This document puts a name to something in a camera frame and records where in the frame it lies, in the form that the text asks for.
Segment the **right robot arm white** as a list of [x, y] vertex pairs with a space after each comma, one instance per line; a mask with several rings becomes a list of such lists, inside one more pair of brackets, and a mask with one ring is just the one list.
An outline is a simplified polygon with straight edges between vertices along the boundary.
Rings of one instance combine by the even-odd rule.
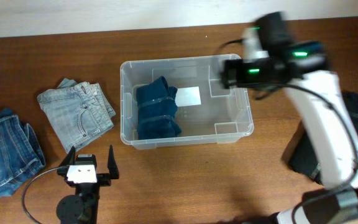
[[283, 89], [301, 115], [320, 165], [321, 190], [263, 223], [345, 223], [358, 219], [358, 136], [338, 75], [318, 41], [295, 42], [280, 12], [258, 18], [242, 39], [247, 58], [227, 60], [224, 88], [269, 95]]

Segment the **black garment taped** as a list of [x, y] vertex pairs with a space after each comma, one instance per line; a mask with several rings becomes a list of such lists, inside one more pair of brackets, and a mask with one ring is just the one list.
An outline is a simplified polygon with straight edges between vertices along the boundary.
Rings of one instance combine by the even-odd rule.
[[302, 122], [288, 143], [282, 159], [291, 170], [321, 184], [320, 165]]

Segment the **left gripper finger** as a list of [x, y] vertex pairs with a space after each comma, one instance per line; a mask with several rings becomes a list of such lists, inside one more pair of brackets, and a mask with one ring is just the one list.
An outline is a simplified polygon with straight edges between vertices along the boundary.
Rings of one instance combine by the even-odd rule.
[[66, 157], [60, 163], [59, 168], [60, 169], [68, 168], [69, 166], [73, 165], [75, 163], [75, 154], [76, 154], [76, 149], [74, 146], [72, 146]]
[[109, 146], [107, 166], [108, 166], [108, 170], [109, 170], [110, 179], [119, 179], [119, 169], [116, 164], [112, 145]]

